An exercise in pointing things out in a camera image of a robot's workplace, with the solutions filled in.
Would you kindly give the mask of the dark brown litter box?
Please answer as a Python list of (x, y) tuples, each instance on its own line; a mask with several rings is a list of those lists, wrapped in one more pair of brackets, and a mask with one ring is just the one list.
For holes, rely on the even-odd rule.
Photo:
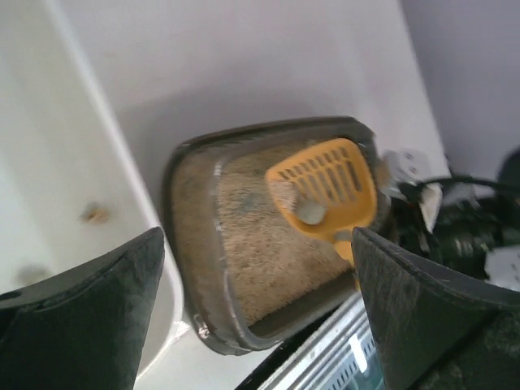
[(355, 291), (353, 269), (327, 242), (292, 228), (265, 172), (321, 141), (352, 141), (373, 171), (374, 133), (351, 117), (289, 119), (193, 138), (171, 156), (163, 225), (190, 321), (217, 353), (269, 349)]

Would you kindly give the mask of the yellow litter scoop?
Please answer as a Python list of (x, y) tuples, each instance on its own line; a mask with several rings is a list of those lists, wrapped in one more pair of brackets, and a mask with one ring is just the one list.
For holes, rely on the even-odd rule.
[[(361, 149), (335, 138), (300, 150), (265, 173), (271, 199), (285, 220), (301, 234), (331, 244), (351, 268), (354, 228), (367, 228), (378, 211), (375, 181)], [(303, 223), (297, 205), (310, 199), (327, 208), (317, 225)]]

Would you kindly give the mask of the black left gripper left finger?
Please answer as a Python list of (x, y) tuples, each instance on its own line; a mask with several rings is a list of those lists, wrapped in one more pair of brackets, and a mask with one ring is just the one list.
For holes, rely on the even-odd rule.
[(131, 389), (163, 273), (159, 227), (1, 295), (3, 389)]

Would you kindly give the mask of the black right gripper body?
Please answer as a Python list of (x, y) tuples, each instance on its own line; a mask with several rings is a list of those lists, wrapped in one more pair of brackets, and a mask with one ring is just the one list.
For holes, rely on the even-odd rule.
[(441, 206), (430, 232), (418, 205), (397, 201), (396, 236), (413, 254), (487, 280), (488, 254), (519, 243), (519, 200), (496, 195)]

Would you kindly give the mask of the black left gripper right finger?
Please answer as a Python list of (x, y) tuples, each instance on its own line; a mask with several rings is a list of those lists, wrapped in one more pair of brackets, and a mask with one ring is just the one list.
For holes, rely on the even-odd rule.
[(519, 294), (353, 231), (387, 389), (517, 389)]

